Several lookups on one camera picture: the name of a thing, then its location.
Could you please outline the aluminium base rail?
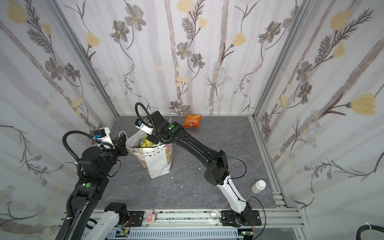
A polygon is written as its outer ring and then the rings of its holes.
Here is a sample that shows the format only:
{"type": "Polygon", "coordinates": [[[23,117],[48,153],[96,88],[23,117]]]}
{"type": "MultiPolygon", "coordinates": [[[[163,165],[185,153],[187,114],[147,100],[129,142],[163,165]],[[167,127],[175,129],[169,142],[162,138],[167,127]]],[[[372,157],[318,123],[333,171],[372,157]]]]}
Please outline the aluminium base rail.
{"type": "MultiPolygon", "coordinates": [[[[261,208],[256,209],[258,217],[252,217],[252,222],[241,229],[266,228],[303,228],[304,221],[295,208],[261,208]]],[[[217,218],[211,217],[211,209],[155,209],[155,220],[147,223],[144,217],[133,217],[133,222],[127,228],[132,229],[218,229],[224,228],[220,222],[221,214],[217,218]]]]}

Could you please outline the green Fox's candy bag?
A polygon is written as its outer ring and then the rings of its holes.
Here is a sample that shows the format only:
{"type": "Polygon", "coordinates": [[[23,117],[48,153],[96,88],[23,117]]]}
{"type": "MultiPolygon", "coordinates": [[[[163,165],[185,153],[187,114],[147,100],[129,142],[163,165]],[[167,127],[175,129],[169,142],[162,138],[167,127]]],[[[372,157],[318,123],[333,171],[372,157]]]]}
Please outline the green Fox's candy bag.
{"type": "Polygon", "coordinates": [[[143,139],[140,141],[141,148],[155,148],[157,144],[152,143],[148,140],[148,135],[145,135],[143,139]]]}

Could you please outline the pink cartoon sticker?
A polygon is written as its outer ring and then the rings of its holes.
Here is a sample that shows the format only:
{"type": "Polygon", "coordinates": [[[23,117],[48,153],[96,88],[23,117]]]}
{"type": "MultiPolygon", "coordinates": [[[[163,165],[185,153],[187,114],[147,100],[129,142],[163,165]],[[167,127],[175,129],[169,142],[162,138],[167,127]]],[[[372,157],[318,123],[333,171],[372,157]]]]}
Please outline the pink cartoon sticker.
{"type": "Polygon", "coordinates": [[[148,210],[144,214],[144,220],[145,223],[150,225],[152,224],[156,219],[156,214],[154,213],[154,210],[148,210]]]}

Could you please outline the orange chip bag by wall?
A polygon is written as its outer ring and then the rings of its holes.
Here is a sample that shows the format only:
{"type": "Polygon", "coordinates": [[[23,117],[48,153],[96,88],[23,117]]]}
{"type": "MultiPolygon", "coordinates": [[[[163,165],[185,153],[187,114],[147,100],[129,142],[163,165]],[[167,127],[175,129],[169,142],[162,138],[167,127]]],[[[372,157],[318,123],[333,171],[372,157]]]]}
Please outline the orange chip bag by wall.
{"type": "Polygon", "coordinates": [[[201,118],[201,115],[186,115],[183,128],[199,128],[201,118]]]}

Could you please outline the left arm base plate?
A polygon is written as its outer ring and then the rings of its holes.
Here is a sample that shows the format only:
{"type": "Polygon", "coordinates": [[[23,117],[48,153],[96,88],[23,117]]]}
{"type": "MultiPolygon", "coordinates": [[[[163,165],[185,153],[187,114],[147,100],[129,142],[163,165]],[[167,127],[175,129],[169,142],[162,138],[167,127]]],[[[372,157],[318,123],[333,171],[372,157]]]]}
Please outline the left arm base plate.
{"type": "Polygon", "coordinates": [[[128,211],[119,213],[117,226],[141,227],[144,220],[144,211],[128,211]]]}

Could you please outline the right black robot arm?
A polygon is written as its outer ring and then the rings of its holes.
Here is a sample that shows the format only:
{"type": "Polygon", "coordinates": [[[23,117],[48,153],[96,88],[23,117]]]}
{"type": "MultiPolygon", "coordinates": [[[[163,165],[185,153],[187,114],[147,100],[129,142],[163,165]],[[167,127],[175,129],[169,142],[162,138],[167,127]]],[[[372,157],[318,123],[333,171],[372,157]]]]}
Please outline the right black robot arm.
{"type": "Polygon", "coordinates": [[[206,167],[205,179],[211,185],[217,186],[231,207],[232,216],[227,219],[231,227],[241,227],[248,221],[254,227],[255,217],[251,216],[252,206],[245,200],[230,175],[228,159],[224,151],[215,151],[195,139],[178,122],[168,122],[160,112],[149,113],[140,102],[135,104],[135,113],[138,119],[135,126],[148,134],[148,140],[154,144],[168,145],[175,143],[192,154],[206,167]]]}

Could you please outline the white plastic bottle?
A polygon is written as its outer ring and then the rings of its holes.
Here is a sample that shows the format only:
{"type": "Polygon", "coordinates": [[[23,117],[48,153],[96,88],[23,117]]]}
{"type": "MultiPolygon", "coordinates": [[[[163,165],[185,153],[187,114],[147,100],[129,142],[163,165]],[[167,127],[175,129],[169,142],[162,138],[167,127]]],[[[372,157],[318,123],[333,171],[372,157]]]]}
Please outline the white plastic bottle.
{"type": "Polygon", "coordinates": [[[266,186],[267,184],[264,180],[258,180],[252,185],[251,191],[257,195],[261,193],[266,188],[266,186]]]}

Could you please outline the white paper bag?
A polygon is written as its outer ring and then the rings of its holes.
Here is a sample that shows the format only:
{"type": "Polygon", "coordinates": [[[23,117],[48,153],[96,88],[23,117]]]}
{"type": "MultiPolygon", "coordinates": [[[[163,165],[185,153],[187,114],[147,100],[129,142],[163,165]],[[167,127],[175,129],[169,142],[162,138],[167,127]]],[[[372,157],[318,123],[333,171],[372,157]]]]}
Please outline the white paper bag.
{"type": "Polygon", "coordinates": [[[147,134],[144,131],[139,130],[129,137],[126,141],[127,150],[146,169],[152,179],[168,174],[173,162],[173,144],[159,143],[155,148],[141,148],[140,141],[145,135],[147,134]]]}

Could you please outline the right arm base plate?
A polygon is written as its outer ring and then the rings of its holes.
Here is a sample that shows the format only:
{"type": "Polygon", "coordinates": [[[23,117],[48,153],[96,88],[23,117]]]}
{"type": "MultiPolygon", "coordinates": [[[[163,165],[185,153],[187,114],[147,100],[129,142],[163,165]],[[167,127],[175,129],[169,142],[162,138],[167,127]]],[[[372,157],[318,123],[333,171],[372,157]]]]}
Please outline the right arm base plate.
{"type": "Polygon", "coordinates": [[[242,226],[252,227],[261,226],[262,219],[260,213],[257,210],[252,210],[248,217],[244,220],[242,216],[232,210],[221,211],[220,222],[224,227],[239,228],[242,226]]]}

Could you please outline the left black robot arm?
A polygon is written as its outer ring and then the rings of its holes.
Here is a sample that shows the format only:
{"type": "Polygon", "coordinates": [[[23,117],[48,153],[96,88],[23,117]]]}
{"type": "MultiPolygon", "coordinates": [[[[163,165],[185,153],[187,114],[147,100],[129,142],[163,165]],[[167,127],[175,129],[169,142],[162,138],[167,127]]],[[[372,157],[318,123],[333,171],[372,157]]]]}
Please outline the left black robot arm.
{"type": "Polygon", "coordinates": [[[126,141],[127,136],[122,135],[111,143],[103,142],[96,136],[77,130],[63,135],[63,145],[77,163],[79,180],[67,200],[67,216],[56,236],[57,240],[79,240],[82,237],[88,221],[108,185],[109,178],[114,176],[110,174],[112,168],[119,161],[119,157],[128,155],[126,141]],[[67,143],[67,137],[73,134],[86,136],[99,146],[87,148],[79,158],[67,143]]]}

